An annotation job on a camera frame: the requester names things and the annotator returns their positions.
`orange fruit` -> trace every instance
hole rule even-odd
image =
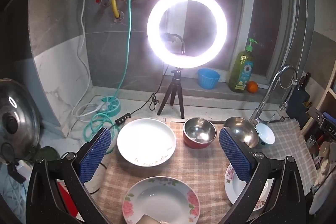
[[[246,89],[250,93],[256,93],[258,91],[258,84],[254,81],[249,81],[246,85]]]

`tripod leg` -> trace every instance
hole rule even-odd
[[[161,102],[161,105],[160,105],[160,108],[159,108],[159,111],[157,112],[158,115],[161,114],[162,110],[163,110],[163,107],[165,106],[167,100],[168,100],[168,97],[170,95],[170,93],[172,92],[172,89],[173,89],[173,84],[170,83],[169,87],[167,88],[167,91],[166,91],[166,95],[164,96],[162,102]]]
[[[171,91],[171,97],[170,97],[170,105],[172,106],[175,101],[177,86],[174,85],[173,90]]]
[[[181,118],[184,119],[183,95],[181,85],[177,86],[178,102],[180,104]]]

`teal cable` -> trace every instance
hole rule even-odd
[[[127,37],[126,62],[125,62],[124,74],[123,74],[123,77],[121,78],[121,81],[120,81],[120,83],[118,85],[117,90],[115,91],[115,93],[114,93],[114,95],[112,97],[111,102],[113,102],[114,99],[116,98],[116,96],[117,96],[117,94],[118,94],[118,92],[119,92],[119,90],[120,90],[120,88],[121,88],[121,86],[122,86],[122,84],[123,84],[123,82],[125,80],[126,72],[127,72],[128,58],[129,58],[129,43],[130,43],[130,40],[131,40],[131,27],[132,27],[131,0],[128,0],[128,20],[129,20],[128,21],[129,24],[128,24],[128,37]],[[105,113],[97,113],[97,114],[95,114],[95,115],[92,116],[89,124],[87,124],[86,127],[83,130],[83,138],[84,138],[84,140],[86,142],[89,142],[89,141],[92,140],[92,138],[95,136],[95,134],[97,134],[98,130],[104,125],[105,122],[108,122],[108,123],[110,123],[112,125],[111,128],[113,130],[111,131],[111,142],[112,142],[112,140],[113,140],[113,138],[115,136],[115,128],[119,132],[118,126],[116,124],[112,123],[112,120],[108,116],[108,113],[109,113],[109,111],[111,109],[111,106],[112,106],[112,104],[109,105],[109,107],[108,107],[108,109],[107,109],[107,111]],[[98,116],[102,116],[104,118],[103,119],[95,119]],[[100,124],[97,127],[93,128],[93,123],[95,123],[95,122],[100,122]],[[91,132],[90,136],[88,137],[88,136],[86,136],[86,130],[87,130],[87,128],[89,126],[90,126],[92,132]],[[108,150],[105,154],[109,154],[112,151],[113,151],[113,147],[112,147],[112,149]]]

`faucet spout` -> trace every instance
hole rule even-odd
[[[275,88],[276,83],[278,82],[278,79],[280,78],[280,76],[288,69],[291,69],[293,71],[293,79],[292,79],[292,88],[290,91],[289,96],[287,97],[287,99],[281,104],[281,109],[286,110],[288,107],[288,101],[291,97],[291,95],[293,94],[294,88],[297,84],[297,71],[295,69],[295,67],[293,67],[292,65],[284,65],[280,68],[280,70],[275,74],[272,83],[270,84],[264,98],[262,99],[262,101],[260,102],[259,106],[254,110],[252,116],[249,119],[249,122],[253,123],[253,124],[257,124],[262,122],[262,120],[259,118],[261,115],[261,111],[263,110],[266,102],[268,101],[268,98],[270,97],[272,91]]]

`green pump bottle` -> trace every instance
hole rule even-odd
[[[229,79],[229,88],[234,92],[243,92],[247,82],[250,80],[253,68],[252,43],[258,44],[252,38],[249,38],[249,45],[243,52],[238,53]]]

